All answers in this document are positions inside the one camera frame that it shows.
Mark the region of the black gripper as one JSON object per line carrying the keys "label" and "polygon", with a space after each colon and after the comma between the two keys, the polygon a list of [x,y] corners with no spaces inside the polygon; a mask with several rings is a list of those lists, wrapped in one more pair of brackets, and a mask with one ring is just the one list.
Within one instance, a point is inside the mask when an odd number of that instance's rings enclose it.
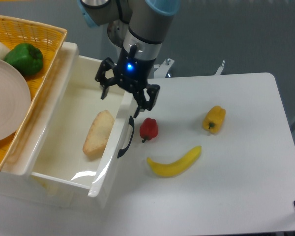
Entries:
{"label": "black gripper", "polygon": [[[148,76],[154,66],[155,59],[139,59],[136,57],[138,51],[138,48],[131,48],[129,52],[123,48],[120,52],[117,65],[114,64],[110,57],[107,57],[101,62],[94,78],[100,83],[102,100],[106,98],[109,87],[115,85],[117,81],[121,88],[133,94],[137,102],[134,118],[140,112],[152,110],[160,91],[159,85],[148,83]],[[110,70],[113,72],[113,76],[107,78],[106,72]]]}

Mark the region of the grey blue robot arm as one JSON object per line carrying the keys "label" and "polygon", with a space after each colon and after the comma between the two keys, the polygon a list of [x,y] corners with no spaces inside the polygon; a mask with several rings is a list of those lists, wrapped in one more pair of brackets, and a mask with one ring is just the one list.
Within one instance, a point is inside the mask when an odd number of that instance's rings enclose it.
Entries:
{"label": "grey blue robot arm", "polygon": [[160,52],[167,32],[177,14],[178,0],[80,0],[81,12],[89,26],[116,22],[125,25],[121,34],[117,62],[104,59],[95,80],[102,87],[101,98],[109,87],[118,85],[133,95],[137,102],[134,117],[152,110],[160,90],[148,83],[148,76]]}

